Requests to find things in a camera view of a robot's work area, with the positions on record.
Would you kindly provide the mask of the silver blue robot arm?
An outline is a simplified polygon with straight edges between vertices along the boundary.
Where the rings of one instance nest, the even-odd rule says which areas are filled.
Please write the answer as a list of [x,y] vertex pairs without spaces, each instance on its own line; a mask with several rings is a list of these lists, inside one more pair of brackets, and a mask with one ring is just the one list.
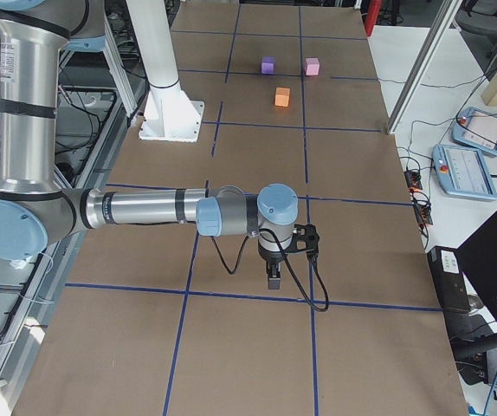
[[70,42],[101,50],[101,1],[0,1],[0,258],[22,260],[106,224],[192,223],[208,237],[256,237],[268,286],[296,246],[295,192],[247,196],[234,186],[141,193],[63,189],[55,183],[59,55]]

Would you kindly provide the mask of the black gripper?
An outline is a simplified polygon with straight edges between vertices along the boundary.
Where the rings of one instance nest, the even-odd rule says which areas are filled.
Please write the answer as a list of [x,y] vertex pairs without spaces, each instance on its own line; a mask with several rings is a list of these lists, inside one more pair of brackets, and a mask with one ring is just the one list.
[[281,257],[266,258],[266,271],[268,274],[268,289],[281,288]]

